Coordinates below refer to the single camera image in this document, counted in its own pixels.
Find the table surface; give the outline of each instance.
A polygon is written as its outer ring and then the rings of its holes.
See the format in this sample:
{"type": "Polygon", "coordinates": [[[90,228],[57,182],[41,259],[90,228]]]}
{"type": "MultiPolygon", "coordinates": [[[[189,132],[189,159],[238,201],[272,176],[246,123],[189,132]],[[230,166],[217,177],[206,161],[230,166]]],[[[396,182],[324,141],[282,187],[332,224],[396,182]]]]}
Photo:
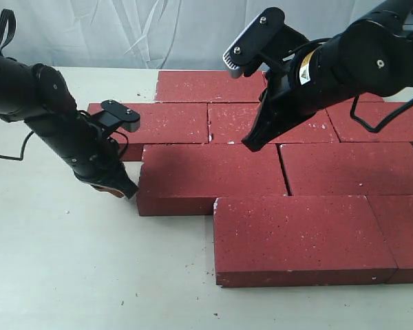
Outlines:
{"type": "MultiPolygon", "coordinates": [[[[156,91],[154,70],[59,70],[80,109],[156,91]]],[[[28,131],[0,121],[0,153],[18,154],[28,131]]],[[[127,167],[137,181],[140,163],[127,167]]],[[[211,217],[139,217],[37,137],[24,162],[0,160],[0,329],[256,328],[410,330],[413,285],[222,289],[211,217]]]]}

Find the brick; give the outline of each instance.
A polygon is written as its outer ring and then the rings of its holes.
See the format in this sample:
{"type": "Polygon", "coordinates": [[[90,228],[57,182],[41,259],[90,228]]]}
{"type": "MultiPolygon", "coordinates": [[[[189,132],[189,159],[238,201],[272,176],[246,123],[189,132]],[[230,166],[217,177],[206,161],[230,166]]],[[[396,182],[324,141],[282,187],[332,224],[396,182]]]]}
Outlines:
{"type": "Polygon", "coordinates": [[[258,102],[266,88],[261,71],[232,79],[227,71],[160,71],[159,102],[258,102]]]}
{"type": "MultiPolygon", "coordinates": [[[[145,144],[201,144],[208,142],[207,105],[202,103],[138,103],[126,104],[141,115],[140,128],[129,133],[119,131],[129,138],[129,148],[124,161],[139,162],[145,144]]],[[[99,112],[99,104],[90,104],[90,114],[99,112]]],[[[113,134],[121,148],[125,138],[113,134]]]]}
{"type": "Polygon", "coordinates": [[[223,287],[371,285],[396,271],[364,196],[218,199],[214,241],[223,287]]]}
{"type": "MultiPolygon", "coordinates": [[[[358,104],[357,115],[376,126],[403,103],[365,102],[358,104]]],[[[342,142],[411,142],[413,144],[413,108],[402,113],[381,132],[373,134],[350,118],[351,105],[339,103],[328,108],[332,123],[342,142]]]]}
{"type": "MultiPolygon", "coordinates": [[[[208,104],[209,139],[212,143],[242,143],[258,113],[257,103],[208,104]]],[[[339,142],[326,111],[320,111],[271,143],[339,142]]]]}
{"type": "Polygon", "coordinates": [[[413,283],[413,196],[368,199],[398,265],[388,283],[413,283]]]}
{"type": "MultiPolygon", "coordinates": [[[[346,100],[345,102],[349,102],[350,104],[352,104],[353,100],[354,98],[350,98],[349,100],[346,100]]],[[[385,102],[385,100],[381,96],[374,95],[371,93],[365,93],[361,95],[361,97],[358,100],[358,103],[362,103],[362,102],[385,102]]]]}
{"type": "Polygon", "coordinates": [[[285,144],[292,195],[413,195],[413,147],[407,142],[285,144]]]}
{"type": "Polygon", "coordinates": [[[212,215],[217,197],[287,194],[275,145],[147,145],[142,160],[141,216],[212,215]]]}

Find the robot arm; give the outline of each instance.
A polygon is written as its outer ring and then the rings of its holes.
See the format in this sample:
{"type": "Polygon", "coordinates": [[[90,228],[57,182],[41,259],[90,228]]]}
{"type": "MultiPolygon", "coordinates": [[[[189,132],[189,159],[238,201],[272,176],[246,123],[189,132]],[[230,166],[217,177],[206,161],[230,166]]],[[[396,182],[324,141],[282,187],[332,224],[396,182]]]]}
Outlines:
{"type": "MultiPolygon", "coordinates": [[[[95,115],[77,111],[60,72],[46,65],[27,66],[3,57],[2,49],[12,40],[15,30],[10,10],[1,13],[0,44],[6,25],[8,37],[0,48],[0,118],[28,125],[30,135],[38,135],[81,182],[117,197],[133,197],[138,187],[120,161],[123,151],[110,136],[119,127],[136,131],[139,114],[113,100],[102,102],[103,110],[95,115]]],[[[0,158],[22,160],[23,151],[20,158],[0,158]]]]}
{"type": "Polygon", "coordinates": [[[392,96],[413,87],[413,0],[387,0],[332,38],[309,41],[268,8],[225,52],[233,78],[251,76],[262,63],[267,88],[251,132],[242,142],[258,151],[319,110],[354,98],[350,116],[369,132],[413,106],[413,100],[371,127],[355,115],[359,96],[392,96]]]}

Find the warning label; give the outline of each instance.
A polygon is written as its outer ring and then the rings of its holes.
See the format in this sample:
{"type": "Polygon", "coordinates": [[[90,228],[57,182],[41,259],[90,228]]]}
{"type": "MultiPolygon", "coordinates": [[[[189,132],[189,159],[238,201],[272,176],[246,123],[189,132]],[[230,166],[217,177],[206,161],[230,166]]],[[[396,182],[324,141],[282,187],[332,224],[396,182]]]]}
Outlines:
{"type": "Polygon", "coordinates": [[[315,51],[309,53],[301,63],[299,79],[302,85],[310,82],[310,60],[315,51]]]}

